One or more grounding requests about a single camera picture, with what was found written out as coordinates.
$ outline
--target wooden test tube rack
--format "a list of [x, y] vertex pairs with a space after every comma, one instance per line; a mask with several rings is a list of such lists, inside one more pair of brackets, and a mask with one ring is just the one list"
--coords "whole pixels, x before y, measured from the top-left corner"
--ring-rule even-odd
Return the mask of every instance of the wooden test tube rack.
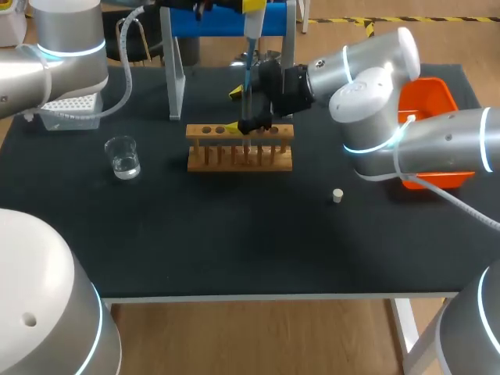
[[[191, 172], [276, 172], [292, 169], [290, 141], [294, 138], [294, 126], [290, 124], [273, 125], [270, 130], [254, 130], [248, 135], [232, 134], [224, 125], [187, 125], [186, 138], [193, 141], [187, 161], [187, 170]], [[242, 141], [247, 139], [256, 142], [251, 147], [242, 146]], [[216, 144], [222, 140], [234, 141], [234, 145]], [[266, 140], [279, 140], [280, 144], [260, 144]], [[210, 145], [200, 145], [200, 141]]]

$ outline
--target wooden peg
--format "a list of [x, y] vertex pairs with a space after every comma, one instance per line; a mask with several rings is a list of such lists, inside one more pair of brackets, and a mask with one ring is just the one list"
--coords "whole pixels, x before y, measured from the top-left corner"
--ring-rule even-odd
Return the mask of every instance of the wooden peg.
[[208, 166], [210, 163], [210, 147], [205, 146], [205, 165]]
[[284, 154], [287, 151], [287, 146], [288, 146], [288, 139], [282, 139], [281, 140], [281, 148], [280, 152]]
[[195, 155], [200, 155], [200, 140], [198, 138], [195, 139]]
[[271, 146], [271, 165], [274, 164], [274, 154], [276, 154], [276, 146], [272, 145]]
[[222, 146], [217, 146], [217, 164], [222, 163]]
[[236, 163], [236, 146], [231, 146], [231, 164]]
[[245, 154], [245, 164], [248, 164], [248, 145], [243, 146], [243, 153]]
[[257, 146], [257, 163], [260, 166], [263, 164], [263, 147], [262, 147], [262, 145]]

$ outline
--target glowing blue ring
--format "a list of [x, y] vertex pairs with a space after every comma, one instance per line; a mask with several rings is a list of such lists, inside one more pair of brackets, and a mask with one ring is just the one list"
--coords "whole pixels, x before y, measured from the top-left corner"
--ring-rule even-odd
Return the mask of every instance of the glowing blue ring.
[[481, 151], [481, 160], [483, 160], [483, 166], [487, 172], [493, 172], [488, 163], [488, 157], [486, 156], [486, 119], [488, 118], [488, 112], [490, 112], [491, 107], [484, 109], [481, 115], [481, 122], [479, 127], [479, 147]]
[[90, 352], [87, 355], [87, 358], [84, 360], [84, 363], [81, 365], [80, 369], [75, 373], [75, 375], [81, 375], [84, 371], [85, 368], [88, 366], [88, 363], [91, 361], [92, 356], [95, 353], [95, 349], [97, 348], [97, 344], [99, 343], [99, 338], [101, 338], [101, 332], [102, 332], [102, 302], [101, 298], [99, 297], [99, 293], [97, 292], [97, 289], [95, 289], [95, 286], [92, 284], [92, 287], [94, 288], [95, 295], [97, 296], [97, 300], [99, 302], [99, 325], [97, 327], [97, 334], [95, 335], [95, 340], [94, 344], [92, 345], [92, 348]]
[[486, 319], [486, 314], [484, 313], [484, 306], [483, 306], [483, 281], [484, 281], [484, 276], [486, 276], [486, 272], [489, 269], [490, 267], [484, 270], [483, 274], [481, 275], [481, 279], [479, 280], [479, 286], [477, 287], [477, 305], [479, 306], [479, 316], [481, 317], [481, 322], [483, 322], [486, 334], [490, 338], [490, 341], [495, 347], [495, 349], [497, 349], [498, 354], [500, 354], [500, 344], [498, 343], [498, 340], [493, 334], [490, 324]]
[[349, 83], [352, 82], [351, 70], [349, 69], [349, 62], [347, 61], [347, 45], [342, 49], [342, 59], [344, 60], [344, 71]]
[[392, 145], [401, 136], [402, 136], [401, 130], [397, 129], [396, 132], [394, 133], [394, 135], [392, 137], [390, 137], [388, 140], [386, 140], [384, 143], [382, 143], [382, 144], [380, 144], [378, 146], [375, 146], [375, 147], [372, 147], [372, 148], [367, 148], [365, 150], [353, 150], [353, 149], [347, 147], [346, 145], [344, 145], [344, 148], [345, 148], [346, 151], [349, 151], [352, 154], [367, 154], [369, 152], [374, 152], [374, 151], [380, 150], [381, 148], [384, 148], [386, 146]]
[[51, 51], [50, 49], [46, 49], [42, 47], [41, 45], [37, 45], [40, 51], [43, 53], [46, 53], [47, 55], [50, 56], [55, 56], [55, 57], [78, 57], [78, 56], [86, 56], [86, 55], [91, 55], [97, 51], [100, 51], [106, 46], [106, 41], [102, 41], [100, 45], [98, 45], [95, 48], [88, 49], [87, 51], [81, 51], [81, 52], [57, 52], [57, 51]]

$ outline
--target yellow and black hazard tape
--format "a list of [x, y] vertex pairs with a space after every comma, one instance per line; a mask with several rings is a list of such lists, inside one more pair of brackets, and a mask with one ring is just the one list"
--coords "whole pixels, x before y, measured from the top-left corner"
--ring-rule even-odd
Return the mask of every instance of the yellow and black hazard tape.
[[342, 17], [314, 18], [309, 23], [357, 23], [365, 22], [500, 22], [500, 17]]
[[363, 25], [365, 27], [366, 36], [368, 38], [374, 37], [375, 36], [375, 30], [374, 30], [375, 23], [373, 21], [365, 21]]

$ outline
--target white table leg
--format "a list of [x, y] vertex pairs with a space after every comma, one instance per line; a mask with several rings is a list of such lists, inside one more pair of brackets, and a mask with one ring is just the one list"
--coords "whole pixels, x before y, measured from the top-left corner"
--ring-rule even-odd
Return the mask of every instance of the white table leg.
[[422, 375], [436, 359], [436, 328], [445, 309], [443, 305], [429, 323], [423, 334], [403, 359], [405, 375]]
[[309, 8], [311, 7], [311, 0], [304, 0], [304, 14], [302, 15], [302, 33], [307, 34], [307, 27], [309, 25]]
[[403, 356], [406, 356], [419, 339], [413, 317], [412, 304], [409, 298], [395, 298], [391, 300], [392, 313], [394, 314], [396, 330], [398, 331], [399, 344]]

